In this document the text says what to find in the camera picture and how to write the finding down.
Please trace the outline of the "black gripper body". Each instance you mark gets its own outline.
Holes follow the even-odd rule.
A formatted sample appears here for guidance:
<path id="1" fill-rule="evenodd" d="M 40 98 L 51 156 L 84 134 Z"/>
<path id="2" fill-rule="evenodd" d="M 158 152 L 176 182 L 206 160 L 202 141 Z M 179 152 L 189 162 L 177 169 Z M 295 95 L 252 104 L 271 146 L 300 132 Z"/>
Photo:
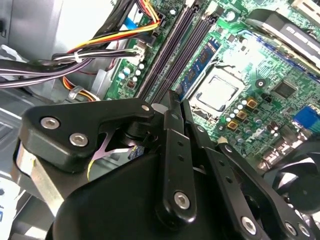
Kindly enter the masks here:
<path id="1" fill-rule="evenodd" d="M 205 168 L 190 152 L 196 217 L 188 224 L 168 224 L 156 212 L 160 158 L 154 153 L 110 172 L 74 191 L 53 223 L 56 240 L 226 240 L 220 231 L 218 201 Z"/>

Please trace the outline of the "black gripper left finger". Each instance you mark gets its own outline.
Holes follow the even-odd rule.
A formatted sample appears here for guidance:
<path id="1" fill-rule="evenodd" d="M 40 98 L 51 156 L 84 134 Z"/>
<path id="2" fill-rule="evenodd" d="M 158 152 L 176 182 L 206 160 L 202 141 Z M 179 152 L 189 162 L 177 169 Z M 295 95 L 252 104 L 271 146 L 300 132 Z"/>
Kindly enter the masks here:
<path id="1" fill-rule="evenodd" d="M 189 224 L 197 204 L 183 108 L 172 90 L 153 104 L 128 98 L 33 107 L 22 117 L 14 160 L 56 215 L 87 183 L 95 160 L 145 147 L 146 156 L 160 159 L 157 215 L 167 224 Z"/>

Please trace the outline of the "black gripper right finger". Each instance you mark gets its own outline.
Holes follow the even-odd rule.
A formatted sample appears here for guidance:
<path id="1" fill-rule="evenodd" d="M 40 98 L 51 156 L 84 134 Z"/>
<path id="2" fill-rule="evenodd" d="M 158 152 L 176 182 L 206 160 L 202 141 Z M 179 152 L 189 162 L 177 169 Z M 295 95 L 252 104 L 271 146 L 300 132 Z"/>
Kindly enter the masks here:
<path id="1" fill-rule="evenodd" d="M 228 143 L 214 144 L 183 102 L 192 158 L 213 184 L 215 219 L 226 240 L 313 240 L 315 232 Z"/>

